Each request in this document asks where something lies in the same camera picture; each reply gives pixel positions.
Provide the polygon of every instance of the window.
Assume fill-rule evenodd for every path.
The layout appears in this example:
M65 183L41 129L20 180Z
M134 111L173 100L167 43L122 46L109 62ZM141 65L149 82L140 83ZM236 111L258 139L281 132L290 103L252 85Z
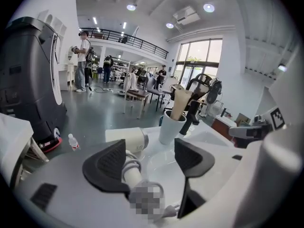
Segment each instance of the window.
M207 62L219 63L222 52L222 40L211 40Z
M192 42L190 44L187 61L203 61L206 62L208 54L209 40Z
M215 78L221 51L222 39L209 39L183 44L178 57L179 63L177 63L173 75L178 77L182 86L186 86L189 80L200 73Z
M186 60L218 63L222 52L222 39L191 42L182 44L180 48L179 62Z
M211 67L211 66L205 67L204 74L207 74L211 78L215 78L217 73L218 73L218 68L217 67Z
M188 44L183 44L180 49L180 55L178 61L185 61L187 52L189 48L189 43Z

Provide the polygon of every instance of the sneaker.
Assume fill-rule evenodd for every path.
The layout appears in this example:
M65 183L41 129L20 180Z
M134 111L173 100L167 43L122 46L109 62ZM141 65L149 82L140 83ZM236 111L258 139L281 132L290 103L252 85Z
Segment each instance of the sneaker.
M85 92L85 89L77 89L76 92L81 93L81 92Z

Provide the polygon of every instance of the backpack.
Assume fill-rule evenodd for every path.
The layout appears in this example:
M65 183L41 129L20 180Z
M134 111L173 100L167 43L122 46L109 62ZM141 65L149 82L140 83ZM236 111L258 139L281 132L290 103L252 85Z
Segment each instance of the backpack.
M110 59L110 57L106 57L106 58L104 59L104 64L111 65L111 59Z
M93 59L93 54L95 52L94 52L94 47L91 47L91 42L88 39L87 39L87 41L89 42L90 46L89 46L89 49L87 51L85 59L86 59L87 62L91 62L92 59Z

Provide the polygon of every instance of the black gripper pad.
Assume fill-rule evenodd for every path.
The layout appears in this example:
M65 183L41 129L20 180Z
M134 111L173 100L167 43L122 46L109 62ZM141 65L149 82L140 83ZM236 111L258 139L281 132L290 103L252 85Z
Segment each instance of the black gripper pad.
M85 160L82 172L85 178L103 192L121 192L128 195L128 185L121 182L125 163L125 140L119 140L110 147Z
M214 156L194 145L174 139L175 160L186 178L204 175L215 163Z

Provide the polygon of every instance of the water bottle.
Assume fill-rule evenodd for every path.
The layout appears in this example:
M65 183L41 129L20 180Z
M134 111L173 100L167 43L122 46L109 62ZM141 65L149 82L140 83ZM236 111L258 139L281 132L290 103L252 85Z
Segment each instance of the water bottle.
M68 142L72 146L73 151L80 150L80 147L79 147L79 144L78 144L76 138L74 138L71 133L68 135Z

